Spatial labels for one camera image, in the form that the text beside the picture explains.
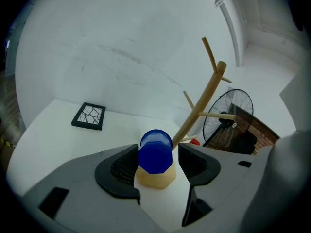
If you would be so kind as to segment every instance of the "red object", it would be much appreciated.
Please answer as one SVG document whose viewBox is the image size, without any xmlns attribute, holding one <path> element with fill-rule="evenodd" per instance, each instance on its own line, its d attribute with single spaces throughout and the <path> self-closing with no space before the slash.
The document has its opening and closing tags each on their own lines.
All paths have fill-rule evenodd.
<svg viewBox="0 0 311 233">
<path fill-rule="evenodd" d="M 200 142 L 197 139 L 192 139 L 190 143 L 195 144 L 195 145 L 200 145 Z"/>
</svg>

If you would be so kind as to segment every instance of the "picture frame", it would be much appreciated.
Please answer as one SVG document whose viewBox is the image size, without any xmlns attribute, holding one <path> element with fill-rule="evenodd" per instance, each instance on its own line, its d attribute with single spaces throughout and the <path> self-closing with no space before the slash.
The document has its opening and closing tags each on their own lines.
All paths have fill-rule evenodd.
<svg viewBox="0 0 311 233">
<path fill-rule="evenodd" d="M 105 110 L 104 106 L 85 102 L 74 116 L 71 125 L 91 130 L 102 130 Z"/>
</svg>

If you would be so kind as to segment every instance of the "electric fan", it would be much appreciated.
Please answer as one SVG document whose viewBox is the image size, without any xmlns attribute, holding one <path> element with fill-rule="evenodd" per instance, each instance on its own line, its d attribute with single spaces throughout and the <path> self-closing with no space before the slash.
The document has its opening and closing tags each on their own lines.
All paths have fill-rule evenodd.
<svg viewBox="0 0 311 233">
<path fill-rule="evenodd" d="M 245 133 L 253 120 L 253 103 L 245 91 L 233 89 L 220 96 L 209 112 L 233 114 L 236 117 L 234 120 L 206 117 L 203 146 L 231 151 L 234 139 Z"/>
</svg>

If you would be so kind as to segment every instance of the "wooden branch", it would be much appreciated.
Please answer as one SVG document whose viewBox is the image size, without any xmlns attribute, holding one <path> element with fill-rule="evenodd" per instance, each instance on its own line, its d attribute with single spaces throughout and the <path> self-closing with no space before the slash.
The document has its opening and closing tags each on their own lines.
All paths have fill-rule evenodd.
<svg viewBox="0 0 311 233">
<path fill-rule="evenodd" d="M 210 49 L 210 46 L 209 46 L 209 43 L 208 43 L 206 37 L 202 38 L 202 41 L 203 41 L 204 46 L 206 48 L 206 51 L 208 53 L 210 62 L 212 63 L 212 67 L 213 67 L 214 73 L 217 73 L 217 66 L 216 66 L 216 62 L 215 62 L 215 58 L 214 58 L 212 49 Z"/>
<path fill-rule="evenodd" d="M 190 136 L 190 137 L 186 137 L 186 138 L 182 139 L 180 142 L 185 142 L 185 141 L 192 140 L 192 139 L 195 139 L 195 138 L 198 138 L 198 136 L 197 135 L 193 135 L 193 136 Z"/>
<path fill-rule="evenodd" d="M 228 82 L 228 83 L 232 83 L 232 81 L 231 81 L 230 79 L 227 79 L 227 78 L 225 78 L 225 77 L 222 77 L 222 80 L 223 80 L 223 81 L 226 81 L 226 82 Z"/>
<path fill-rule="evenodd" d="M 191 99 L 189 98 L 189 96 L 188 96 L 186 91 L 184 91 L 184 95 L 185 95 L 185 97 L 186 97 L 186 99 L 188 101 L 188 104 L 190 105 L 191 109 L 193 109 L 194 105 L 193 105 L 193 103 L 192 103 Z"/>
<path fill-rule="evenodd" d="M 174 136 L 172 150 L 178 145 L 178 143 L 185 137 L 185 135 L 188 133 L 191 127 L 195 124 L 195 122 L 199 118 L 199 113 L 204 111 L 205 107 L 207 106 L 208 102 L 213 96 L 215 90 L 217 89 L 217 86 L 221 78 L 223 77 L 226 67 L 227 67 L 227 64 L 225 62 L 222 62 L 222 61 L 218 62 L 217 72 L 214 72 L 212 74 L 200 99 L 194 106 L 193 110 L 191 111 L 190 115 L 188 116 L 184 124 L 181 126 L 179 131 Z"/>
<path fill-rule="evenodd" d="M 235 115 L 232 114 L 220 114 L 220 113 L 209 113 L 209 112 L 200 112 L 199 116 L 202 117 L 215 117 L 215 118 L 222 118 L 222 119 L 228 119 L 228 120 L 234 120 Z"/>
</svg>

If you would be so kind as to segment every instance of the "blue cup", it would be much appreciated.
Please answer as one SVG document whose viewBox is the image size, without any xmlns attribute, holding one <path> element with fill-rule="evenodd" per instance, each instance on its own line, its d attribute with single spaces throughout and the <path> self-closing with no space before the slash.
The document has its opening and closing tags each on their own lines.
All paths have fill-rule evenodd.
<svg viewBox="0 0 311 233">
<path fill-rule="evenodd" d="M 173 163 L 172 147 L 166 132 L 148 131 L 140 141 L 139 165 L 150 174 L 164 173 Z"/>
</svg>

